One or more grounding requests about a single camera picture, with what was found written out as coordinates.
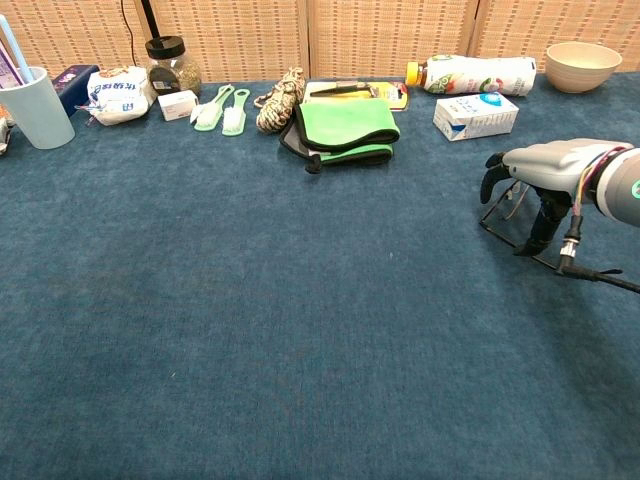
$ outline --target spice jar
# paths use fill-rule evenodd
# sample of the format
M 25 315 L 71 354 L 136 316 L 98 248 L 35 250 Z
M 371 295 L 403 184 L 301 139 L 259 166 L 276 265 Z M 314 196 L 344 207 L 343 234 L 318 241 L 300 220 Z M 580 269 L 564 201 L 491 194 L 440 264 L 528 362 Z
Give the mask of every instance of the spice jar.
M 147 76 L 158 95 L 183 90 L 200 94 L 200 67 L 185 53 L 181 37 L 153 38 L 145 47 L 150 59 Z

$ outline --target green brush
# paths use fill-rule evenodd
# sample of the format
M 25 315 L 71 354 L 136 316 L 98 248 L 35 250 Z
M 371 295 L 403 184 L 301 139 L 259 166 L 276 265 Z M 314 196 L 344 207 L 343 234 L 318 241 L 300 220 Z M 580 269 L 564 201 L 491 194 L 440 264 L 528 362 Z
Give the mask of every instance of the green brush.
M 247 115 L 244 113 L 244 102 L 249 98 L 249 90 L 240 88 L 233 94 L 233 107 L 224 109 L 224 120 L 222 122 L 222 134 L 227 137 L 240 135 L 244 132 L 244 121 Z
M 223 85 L 218 89 L 218 95 L 209 103 L 204 105 L 198 105 L 191 112 L 191 121 L 197 119 L 195 129 L 199 132 L 208 132 L 213 130 L 218 125 L 220 117 L 222 116 L 222 105 L 231 92 L 235 88 L 232 85 Z

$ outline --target juice bottle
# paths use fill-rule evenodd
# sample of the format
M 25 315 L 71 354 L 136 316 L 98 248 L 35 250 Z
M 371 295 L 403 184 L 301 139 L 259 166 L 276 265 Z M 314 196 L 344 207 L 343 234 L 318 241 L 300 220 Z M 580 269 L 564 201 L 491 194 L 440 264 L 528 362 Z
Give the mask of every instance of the juice bottle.
M 406 84 L 430 93 L 484 93 L 525 96 L 536 78 L 532 57 L 472 58 L 435 55 L 407 64 Z

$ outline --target ceramic bowl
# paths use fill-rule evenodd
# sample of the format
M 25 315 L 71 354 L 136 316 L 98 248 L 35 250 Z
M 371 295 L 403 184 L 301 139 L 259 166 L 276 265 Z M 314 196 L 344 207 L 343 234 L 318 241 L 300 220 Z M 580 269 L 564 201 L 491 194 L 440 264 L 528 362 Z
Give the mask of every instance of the ceramic bowl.
M 558 90 L 581 93 L 602 85 L 620 63 L 620 54 L 602 45 L 556 43 L 547 48 L 546 74 Z

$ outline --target milk carton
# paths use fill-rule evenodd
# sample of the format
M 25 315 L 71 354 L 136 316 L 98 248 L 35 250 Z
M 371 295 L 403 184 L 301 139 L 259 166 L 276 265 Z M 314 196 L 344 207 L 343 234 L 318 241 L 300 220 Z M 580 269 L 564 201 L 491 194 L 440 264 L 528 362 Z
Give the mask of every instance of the milk carton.
M 518 107 L 499 93 L 443 98 L 436 102 L 433 123 L 451 141 L 509 133 Z

